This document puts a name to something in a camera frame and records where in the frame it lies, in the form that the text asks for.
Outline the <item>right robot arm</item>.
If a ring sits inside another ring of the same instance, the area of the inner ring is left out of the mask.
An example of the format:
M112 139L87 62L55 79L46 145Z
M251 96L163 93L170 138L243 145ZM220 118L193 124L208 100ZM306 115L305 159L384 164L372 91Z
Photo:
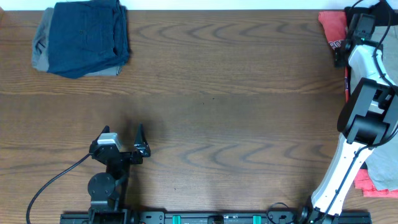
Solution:
M337 129L335 155L319 187L312 193L299 223L338 223L343 202L358 171L374 149L397 134L397 86L382 61L382 44L372 33L349 31L336 49L336 62L351 67L359 79L344 105Z

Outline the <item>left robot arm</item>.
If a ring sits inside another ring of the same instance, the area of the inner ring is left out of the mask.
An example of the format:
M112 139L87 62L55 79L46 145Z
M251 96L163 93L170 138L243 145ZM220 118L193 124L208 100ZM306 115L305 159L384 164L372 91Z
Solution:
M91 143L89 155L106 166L105 172L95 174L88 182L91 197L89 223L132 223L131 211L120 207L122 193L127 188L131 165L143 163L151 151L139 124L134 140L135 150L121 152L117 133L105 126L101 134Z

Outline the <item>khaki green shorts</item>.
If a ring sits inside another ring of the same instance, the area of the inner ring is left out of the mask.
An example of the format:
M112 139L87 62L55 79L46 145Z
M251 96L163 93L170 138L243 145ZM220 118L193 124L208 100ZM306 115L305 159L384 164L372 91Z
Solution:
M392 79L397 83L397 27L388 32L384 40L383 62ZM368 174L377 190L397 190L397 137L373 150L366 159Z

